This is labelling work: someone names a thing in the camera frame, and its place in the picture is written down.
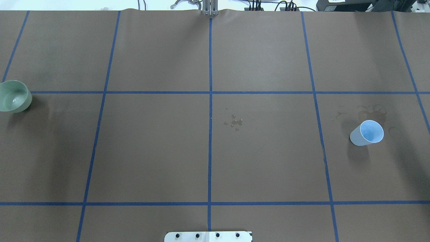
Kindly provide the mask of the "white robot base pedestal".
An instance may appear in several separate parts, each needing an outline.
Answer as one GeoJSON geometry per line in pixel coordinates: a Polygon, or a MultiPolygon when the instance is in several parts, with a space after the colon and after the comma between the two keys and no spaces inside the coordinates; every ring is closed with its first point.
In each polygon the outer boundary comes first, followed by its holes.
{"type": "Polygon", "coordinates": [[[168,232],[165,242],[252,242],[249,231],[168,232]]]}

